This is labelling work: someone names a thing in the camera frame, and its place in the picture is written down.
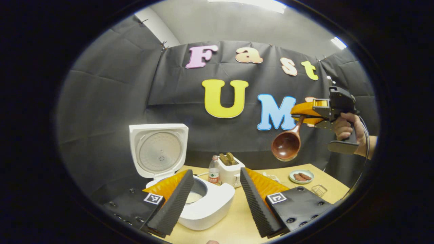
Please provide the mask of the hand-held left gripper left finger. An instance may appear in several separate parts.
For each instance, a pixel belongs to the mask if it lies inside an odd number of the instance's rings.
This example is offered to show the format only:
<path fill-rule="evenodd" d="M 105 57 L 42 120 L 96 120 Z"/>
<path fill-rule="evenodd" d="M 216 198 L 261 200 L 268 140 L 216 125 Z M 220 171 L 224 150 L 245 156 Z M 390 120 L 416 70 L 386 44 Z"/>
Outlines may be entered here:
<path fill-rule="evenodd" d="M 125 224 L 164 238 L 177 224 L 193 185 L 192 170 L 184 170 L 146 189 L 132 188 L 103 206 Z"/>

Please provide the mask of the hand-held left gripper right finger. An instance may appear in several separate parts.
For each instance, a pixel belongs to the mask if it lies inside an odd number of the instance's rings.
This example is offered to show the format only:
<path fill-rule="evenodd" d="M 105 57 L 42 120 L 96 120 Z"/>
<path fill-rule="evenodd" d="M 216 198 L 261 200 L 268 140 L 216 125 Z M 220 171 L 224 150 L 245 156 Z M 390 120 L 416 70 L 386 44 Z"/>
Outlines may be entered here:
<path fill-rule="evenodd" d="M 262 238 L 292 232 L 332 208 L 303 186 L 289 188 L 248 168 L 241 168 L 240 182 Z"/>

